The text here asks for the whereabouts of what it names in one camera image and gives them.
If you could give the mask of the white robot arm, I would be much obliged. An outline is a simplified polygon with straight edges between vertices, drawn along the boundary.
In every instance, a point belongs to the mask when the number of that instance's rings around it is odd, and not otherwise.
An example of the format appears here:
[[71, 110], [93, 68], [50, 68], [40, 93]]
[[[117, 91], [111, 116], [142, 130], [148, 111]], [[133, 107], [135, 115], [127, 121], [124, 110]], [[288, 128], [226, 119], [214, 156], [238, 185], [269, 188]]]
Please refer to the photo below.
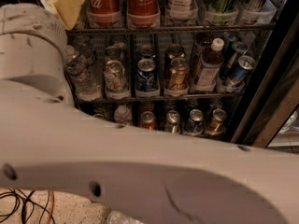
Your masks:
[[1, 9], [0, 182], [145, 224], [299, 224], [299, 156], [122, 126], [76, 110], [67, 38], [43, 7]]

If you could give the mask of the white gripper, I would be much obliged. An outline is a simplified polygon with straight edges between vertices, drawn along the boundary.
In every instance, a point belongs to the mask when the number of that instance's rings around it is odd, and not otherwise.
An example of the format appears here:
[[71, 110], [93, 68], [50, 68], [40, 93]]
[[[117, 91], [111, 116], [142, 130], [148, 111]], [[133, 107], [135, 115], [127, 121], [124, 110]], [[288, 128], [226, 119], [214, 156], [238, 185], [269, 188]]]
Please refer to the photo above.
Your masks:
[[64, 28], [75, 27], [85, 0], [40, 2], [45, 9], [28, 3], [0, 7], [0, 78], [32, 86], [72, 105], [72, 91], [64, 76]]

